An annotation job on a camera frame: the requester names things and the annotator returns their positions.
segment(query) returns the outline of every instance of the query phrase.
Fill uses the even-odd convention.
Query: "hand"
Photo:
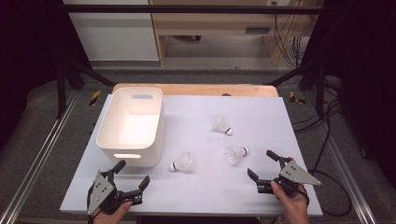
[[[132,203],[123,203],[113,215],[99,212],[98,215],[94,216],[93,224],[119,224],[131,205]]]
[[[285,216],[289,224],[309,223],[306,207],[307,201],[304,195],[297,193],[294,197],[290,198],[275,181],[271,181],[271,187],[276,197],[285,207]],[[302,186],[299,187],[299,190],[305,192]]]

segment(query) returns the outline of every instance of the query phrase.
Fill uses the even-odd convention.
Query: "white plastic bin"
[[[121,88],[113,93],[96,143],[114,163],[153,166],[161,157],[164,124],[160,89]]]

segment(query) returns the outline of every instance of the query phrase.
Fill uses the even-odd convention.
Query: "aluminum rail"
[[[312,111],[315,113],[315,100],[314,100],[312,92],[304,92],[304,98],[309,103]],[[323,139],[326,137],[327,131],[329,131],[329,127],[326,122],[320,125],[320,130]],[[364,199],[363,194],[361,193],[361,189],[359,188],[358,183],[356,182],[353,174],[349,170],[347,163],[345,162],[340,150],[338,149],[332,135],[330,134],[329,141],[327,143],[329,147],[328,150],[330,152],[330,156],[332,158],[332,162],[334,163],[335,169],[337,173],[340,175],[340,179],[346,188],[346,191],[349,193],[350,198],[352,200],[352,204],[355,208],[355,212],[358,215],[361,223],[363,224],[375,224],[375,217],[373,212],[370,209],[370,206]]]
[[[47,136],[47,139],[35,157],[35,161],[31,165],[20,187],[18,188],[11,202],[8,204],[2,216],[0,216],[1,224],[13,224],[17,219],[18,214],[20,213],[27,197],[29,196],[30,191],[32,190],[50,152],[52,151],[53,146],[56,143],[56,140],[59,137],[59,134],[61,133],[76,103],[78,94],[78,91],[71,92],[67,102],[68,107],[66,108],[64,114],[59,119],[56,119],[51,131],[49,132],[49,135]]]

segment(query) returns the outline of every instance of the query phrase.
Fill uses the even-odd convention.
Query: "white cabinet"
[[[148,5],[147,0],[64,0],[79,5]],[[149,13],[69,13],[91,62],[159,61]]]

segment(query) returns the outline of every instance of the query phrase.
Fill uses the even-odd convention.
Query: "white shuttlecock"
[[[169,165],[171,171],[192,172],[195,169],[194,161],[188,153]]]
[[[233,134],[233,129],[231,129],[224,117],[216,118],[212,128],[216,132],[225,133],[229,136]]]
[[[230,164],[235,165],[238,163],[239,159],[248,154],[247,147],[226,147],[225,156]]]

